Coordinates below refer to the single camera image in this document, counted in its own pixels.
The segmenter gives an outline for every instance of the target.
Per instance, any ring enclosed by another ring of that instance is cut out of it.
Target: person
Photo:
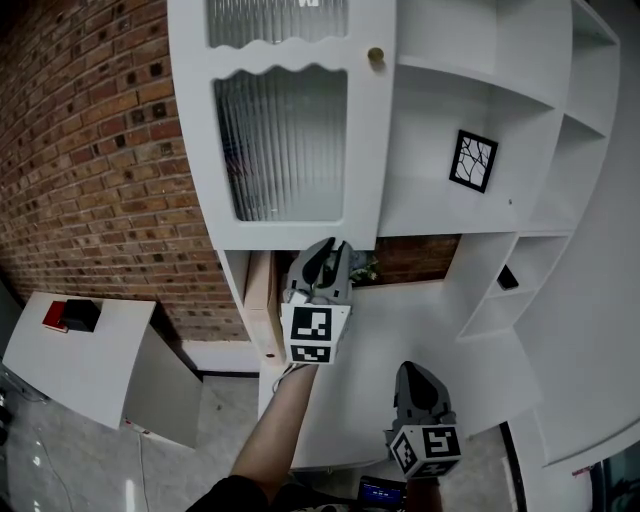
[[[280,381],[229,477],[214,485],[188,512],[359,510],[354,500],[286,484],[317,371],[317,365],[302,366]],[[406,511],[442,511],[435,479],[409,481]]]

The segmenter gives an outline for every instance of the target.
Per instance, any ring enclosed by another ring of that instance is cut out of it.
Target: cabinet door
[[[216,248],[374,247],[395,16],[395,0],[169,0],[180,122]]]

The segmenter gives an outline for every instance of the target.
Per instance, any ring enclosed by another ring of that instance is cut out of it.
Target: picture frame
[[[484,194],[497,152],[497,142],[459,130],[449,180]]]

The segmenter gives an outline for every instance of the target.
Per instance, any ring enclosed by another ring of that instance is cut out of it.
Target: white baseboard
[[[183,341],[180,348],[183,355],[200,371],[260,371],[258,351],[249,341]]]

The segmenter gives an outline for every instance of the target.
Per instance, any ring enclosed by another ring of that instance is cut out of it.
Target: beige box
[[[254,251],[249,262],[244,309],[260,357],[273,365],[285,362],[279,307],[275,254]]]

